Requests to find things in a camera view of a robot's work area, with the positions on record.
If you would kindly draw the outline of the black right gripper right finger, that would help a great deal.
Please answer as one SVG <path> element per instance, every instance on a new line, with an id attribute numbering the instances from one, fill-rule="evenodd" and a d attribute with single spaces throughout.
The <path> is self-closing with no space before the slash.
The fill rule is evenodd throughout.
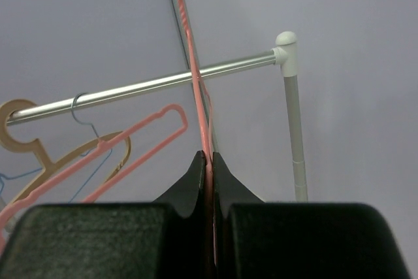
<path id="1" fill-rule="evenodd" d="M 409 278 L 386 219 L 364 203 L 264 202 L 213 157 L 220 278 Z"/>

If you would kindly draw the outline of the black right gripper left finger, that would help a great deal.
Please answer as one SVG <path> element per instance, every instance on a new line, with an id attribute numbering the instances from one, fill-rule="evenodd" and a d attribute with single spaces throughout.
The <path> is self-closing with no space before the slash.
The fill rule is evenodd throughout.
<path id="1" fill-rule="evenodd" d="M 211 278 L 206 161 L 150 203 L 38 205 L 1 255 L 2 278 Z"/>

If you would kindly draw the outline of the thin pink wire hanger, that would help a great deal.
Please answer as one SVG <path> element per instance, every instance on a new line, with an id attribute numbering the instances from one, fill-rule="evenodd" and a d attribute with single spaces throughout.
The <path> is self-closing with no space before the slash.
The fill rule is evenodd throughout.
<path id="1" fill-rule="evenodd" d="M 197 115 L 199 121 L 199 130 L 201 134 L 202 150 L 206 160 L 205 175 L 204 175 L 204 197 L 207 220 L 207 250 L 206 254 L 213 265 L 216 265 L 216 236 L 215 236 L 215 219 L 214 219 L 214 174 L 213 174 L 213 146 L 212 146 L 212 117 L 207 116 L 204 109 L 204 97 L 209 96 L 201 72 L 195 59 L 195 52 L 193 46 L 193 35 L 187 17 L 185 1 L 177 0 L 178 9 L 182 27 L 184 29 L 187 40 L 187 47 L 189 52 L 189 64 L 191 69 L 193 93 L 195 97 L 195 105 L 197 108 Z"/>

